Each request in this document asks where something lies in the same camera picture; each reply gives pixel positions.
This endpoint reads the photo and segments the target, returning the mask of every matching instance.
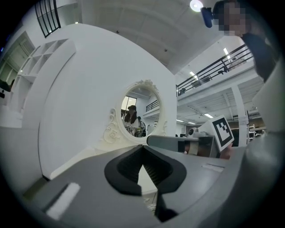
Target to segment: white mirror frame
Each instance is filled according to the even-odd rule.
[[[153,92],[157,100],[159,102],[159,122],[156,129],[147,135],[146,137],[137,138],[132,136],[128,131],[125,129],[122,117],[121,117],[121,108],[122,102],[125,96],[136,88],[145,88]],[[112,151],[128,146],[134,145],[146,145],[147,144],[147,137],[154,134],[154,135],[166,135],[166,127],[167,127],[167,120],[165,118],[165,108],[163,105],[162,98],[159,94],[158,89],[152,83],[151,80],[141,80],[132,85],[130,85],[125,92],[123,92],[120,96],[120,99],[117,101],[116,108],[111,109],[110,114],[110,122],[108,127],[105,129],[103,133],[103,138],[101,139],[101,143],[97,149],[104,150],[104,151]]]

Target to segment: railing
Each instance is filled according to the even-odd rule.
[[[154,109],[155,107],[159,106],[159,102],[158,100],[150,103],[148,106],[147,106],[147,109],[146,109],[146,112],[149,111],[149,110],[152,110]]]
[[[242,50],[245,47],[246,45],[238,47],[229,54],[221,57],[217,61],[205,67],[204,69],[196,73],[194,76],[191,76],[179,85],[176,85],[177,96],[180,96],[186,91],[196,88],[212,80],[219,74],[224,74],[231,71],[232,69],[245,63],[248,59],[252,58],[253,56],[248,48]]]
[[[35,4],[37,20],[45,38],[61,28],[56,0],[41,0]]]

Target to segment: round light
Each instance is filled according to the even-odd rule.
[[[193,11],[200,12],[201,11],[200,9],[203,7],[203,3],[200,2],[199,0],[192,0],[190,2],[190,7]]]

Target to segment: mirror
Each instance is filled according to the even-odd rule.
[[[146,87],[136,87],[122,101],[121,117],[126,131],[142,138],[155,130],[159,121],[159,100]]]

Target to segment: ceiling light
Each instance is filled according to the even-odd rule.
[[[203,4],[198,0],[192,0],[190,2],[190,7],[193,11],[200,12],[201,11],[200,9],[203,7]]]
[[[204,114],[205,116],[209,117],[209,118],[214,118],[211,115],[209,115],[208,113]]]
[[[226,53],[226,55],[228,54],[228,50],[226,48],[224,48],[224,52]]]

